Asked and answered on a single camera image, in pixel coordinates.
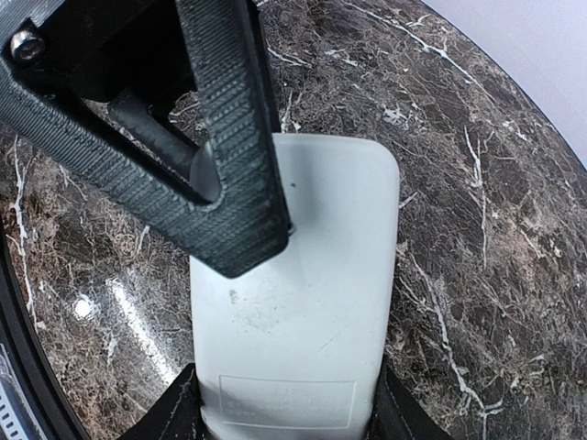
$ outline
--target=marble surface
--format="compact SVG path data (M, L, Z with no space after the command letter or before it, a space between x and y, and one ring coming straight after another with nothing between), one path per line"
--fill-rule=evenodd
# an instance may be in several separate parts
M587 174L557 131L416 0L260 10L282 130L399 162L386 350L407 388L456 439L587 436ZM201 138L190 100L174 120ZM7 128L0 145L40 340L88 432L115 438L193 359L187 257Z

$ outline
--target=label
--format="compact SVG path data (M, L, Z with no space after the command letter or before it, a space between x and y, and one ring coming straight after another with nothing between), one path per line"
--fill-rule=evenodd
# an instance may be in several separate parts
M350 425L355 382L298 382L220 377L225 424L289 429Z

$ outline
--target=metal screw head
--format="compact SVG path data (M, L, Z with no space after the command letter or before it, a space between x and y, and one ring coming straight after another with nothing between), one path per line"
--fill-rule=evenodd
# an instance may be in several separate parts
M34 29L19 30L10 40L10 53L18 62L35 61L46 48L45 41Z

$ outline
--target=textured black plastic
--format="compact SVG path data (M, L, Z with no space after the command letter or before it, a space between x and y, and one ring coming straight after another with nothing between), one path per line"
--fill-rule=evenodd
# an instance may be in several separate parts
M369 438L375 440L452 440L435 424L383 358L375 390Z
M288 241L269 107L245 0L177 4L222 185L215 203L206 205L154 161L138 160L114 129L15 81L6 51L0 120L204 264L237 277L279 254ZM21 12L24 21L27 11ZM15 21L0 16L0 35L6 34L2 23Z
M118 440L203 440L201 404L195 364L189 364L149 412Z

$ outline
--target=white bottle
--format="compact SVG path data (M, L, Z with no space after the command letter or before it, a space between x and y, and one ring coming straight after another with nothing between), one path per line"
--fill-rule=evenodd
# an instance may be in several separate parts
M287 249L234 280L191 260L202 415L219 440L359 440L389 315L399 171L369 140L274 142Z

